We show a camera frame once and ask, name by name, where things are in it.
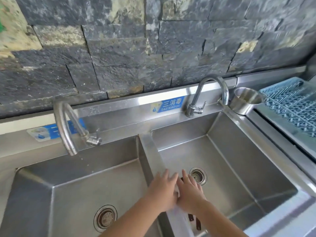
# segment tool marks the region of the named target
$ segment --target dish rack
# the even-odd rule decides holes
[[[257,109],[294,141],[316,153],[316,86],[298,77],[263,88]]]

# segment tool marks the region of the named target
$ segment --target sink basin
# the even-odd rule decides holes
[[[0,228],[6,237],[96,237],[144,195],[138,136],[17,170]],[[161,236],[155,221],[146,236]]]
[[[166,167],[191,172],[206,198],[243,230],[297,193],[221,111],[153,130],[152,137]],[[198,235],[195,220],[191,226]]]

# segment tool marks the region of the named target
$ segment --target sticker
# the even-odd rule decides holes
[[[168,100],[163,100],[159,102],[155,102],[151,104],[151,111],[160,113],[164,111],[170,111],[173,109],[178,109],[182,107],[183,100],[185,96],[173,98],[173,99],[168,99]]]
[[[79,123],[86,129],[86,125],[81,118],[79,118]],[[71,121],[68,121],[68,126],[71,134],[78,133]],[[39,142],[56,139],[60,137],[58,127],[56,124],[36,127],[28,129],[26,131]]]

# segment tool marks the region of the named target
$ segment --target hand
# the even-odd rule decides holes
[[[166,169],[162,176],[157,172],[150,183],[144,198],[153,203],[159,214],[172,209],[177,203],[178,193],[174,191],[177,178],[178,173],[169,178],[169,170]]]
[[[182,170],[183,181],[178,177],[177,186],[180,191],[177,205],[185,212],[196,215],[201,201],[206,200],[200,184],[191,175]]]

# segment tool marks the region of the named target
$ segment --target stainless steel bowl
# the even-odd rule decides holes
[[[239,115],[247,115],[256,105],[264,102],[261,93],[247,87],[235,89],[234,94],[229,107]]]

